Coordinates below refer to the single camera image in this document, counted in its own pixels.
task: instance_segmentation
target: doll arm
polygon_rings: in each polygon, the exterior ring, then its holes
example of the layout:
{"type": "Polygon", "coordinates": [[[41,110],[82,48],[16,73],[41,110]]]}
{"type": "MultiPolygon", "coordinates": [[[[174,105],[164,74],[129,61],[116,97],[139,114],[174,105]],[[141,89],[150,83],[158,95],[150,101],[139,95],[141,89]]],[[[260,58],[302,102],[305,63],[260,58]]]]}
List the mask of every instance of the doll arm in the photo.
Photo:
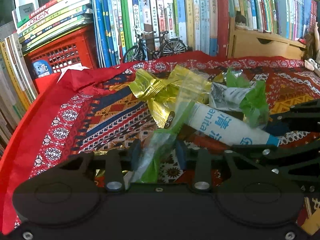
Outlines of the doll arm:
{"type": "Polygon", "coordinates": [[[318,23],[316,22],[315,25],[315,40],[316,40],[316,52],[320,50],[320,37],[319,37],[319,31],[318,31],[318,23]]]}

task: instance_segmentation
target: brown label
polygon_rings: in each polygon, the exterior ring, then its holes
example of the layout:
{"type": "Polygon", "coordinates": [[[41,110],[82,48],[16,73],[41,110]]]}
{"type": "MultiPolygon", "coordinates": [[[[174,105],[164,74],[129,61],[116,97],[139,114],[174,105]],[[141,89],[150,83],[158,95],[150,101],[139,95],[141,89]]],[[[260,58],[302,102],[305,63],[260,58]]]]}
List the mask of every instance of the brown label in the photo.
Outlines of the brown label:
{"type": "Polygon", "coordinates": [[[176,114],[174,111],[171,111],[169,113],[167,121],[165,122],[165,125],[164,125],[164,129],[168,129],[171,126],[172,120],[174,119],[175,116],[176,116],[176,114]]]}

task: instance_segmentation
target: doll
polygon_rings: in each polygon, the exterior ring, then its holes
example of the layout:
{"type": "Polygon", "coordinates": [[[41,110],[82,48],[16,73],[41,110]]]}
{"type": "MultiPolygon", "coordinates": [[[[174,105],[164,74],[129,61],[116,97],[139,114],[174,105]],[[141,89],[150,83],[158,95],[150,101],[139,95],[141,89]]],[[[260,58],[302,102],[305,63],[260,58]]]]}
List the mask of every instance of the doll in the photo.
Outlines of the doll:
{"type": "Polygon", "coordinates": [[[317,75],[320,75],[320,38],[317,22],[314,28],[314,34],[308,33],[304,39],[307,42],[304,66],[311,71],[315,71],[317,75]]]}

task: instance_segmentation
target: bookshelf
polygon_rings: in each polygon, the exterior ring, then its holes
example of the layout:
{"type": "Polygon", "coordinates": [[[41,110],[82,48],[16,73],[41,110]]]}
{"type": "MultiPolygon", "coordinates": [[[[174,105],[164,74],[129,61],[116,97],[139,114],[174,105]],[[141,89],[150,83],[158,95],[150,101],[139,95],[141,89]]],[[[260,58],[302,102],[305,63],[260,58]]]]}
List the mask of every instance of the bookshelf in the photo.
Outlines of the bookshelf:
{"type": "Polygon", "coordinates": [[[305,49],[304,44],[283,38],[279,34],[238,29],[235,18],[229,20],[228,58],[281,56],[301,59],[305,49]]]}

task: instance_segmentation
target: blue round sticker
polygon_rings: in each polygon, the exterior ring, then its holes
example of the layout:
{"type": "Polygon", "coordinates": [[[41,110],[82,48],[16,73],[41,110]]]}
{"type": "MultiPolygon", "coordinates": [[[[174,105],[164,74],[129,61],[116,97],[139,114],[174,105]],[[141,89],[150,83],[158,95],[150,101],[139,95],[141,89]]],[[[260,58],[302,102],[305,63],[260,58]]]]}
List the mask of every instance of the blue round sticker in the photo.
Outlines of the blue round sticker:
{"type": "Polygon", "coordinates": [[[32,73],[34,78],[39,78],[52,74],[52,69],[48,62],[41,59],[32,63],[32,73]]]}

